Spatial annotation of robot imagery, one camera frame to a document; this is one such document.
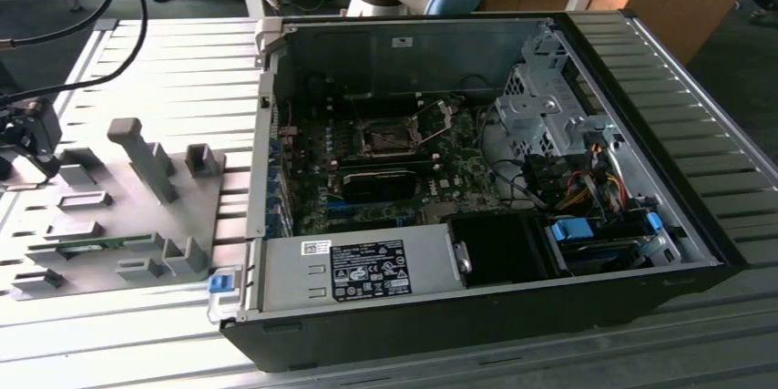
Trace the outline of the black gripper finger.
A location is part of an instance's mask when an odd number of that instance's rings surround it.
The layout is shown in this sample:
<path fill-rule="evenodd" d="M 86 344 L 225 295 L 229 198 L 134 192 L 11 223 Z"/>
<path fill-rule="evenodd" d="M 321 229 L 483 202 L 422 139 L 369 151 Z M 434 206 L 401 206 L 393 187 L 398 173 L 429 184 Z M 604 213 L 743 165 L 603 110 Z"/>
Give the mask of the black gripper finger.
<path fill-rule="evenodd" d="M 19 120 L 17 118 L 1 119 L 1 180 L 7 181 L 13 177 L 15 166 L 23 158 L 18 147 Z"/>
<path fill-rule="evenodd" d="M 41 179 L 50 179 L 60 170 L 54 149 L 61 140 L 61 127 L 50 101 L 25 99 L 11 105 L 13 129 L 10 143 L 17 154 L 31 165 Z"/>

